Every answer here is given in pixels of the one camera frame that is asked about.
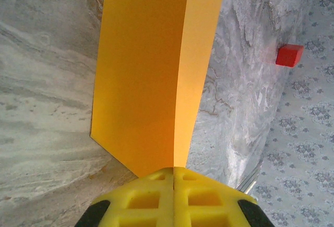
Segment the red cube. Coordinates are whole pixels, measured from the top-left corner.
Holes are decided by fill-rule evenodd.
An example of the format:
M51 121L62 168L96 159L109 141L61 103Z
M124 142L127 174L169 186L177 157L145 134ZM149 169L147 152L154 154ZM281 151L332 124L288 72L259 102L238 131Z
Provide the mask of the red cube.
M301 60L303 51L301 45L286 44L279 48L276 64L293 68Z

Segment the floral wallpaper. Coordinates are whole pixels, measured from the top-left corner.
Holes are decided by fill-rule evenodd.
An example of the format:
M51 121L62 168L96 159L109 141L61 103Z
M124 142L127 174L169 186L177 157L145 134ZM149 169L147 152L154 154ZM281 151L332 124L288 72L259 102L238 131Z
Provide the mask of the floral wallpaper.
M334 0L314 0L254 195L276 226L334 226Z

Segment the marble floor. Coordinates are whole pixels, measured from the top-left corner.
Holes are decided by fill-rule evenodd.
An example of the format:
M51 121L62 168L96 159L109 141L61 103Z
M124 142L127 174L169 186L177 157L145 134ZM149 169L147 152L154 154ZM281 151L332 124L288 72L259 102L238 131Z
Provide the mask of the marble floor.
M189 168L235 187L257 165L311 2L224 0ZM102 6L0 0L0 226L71 226L135 178L89 137Z

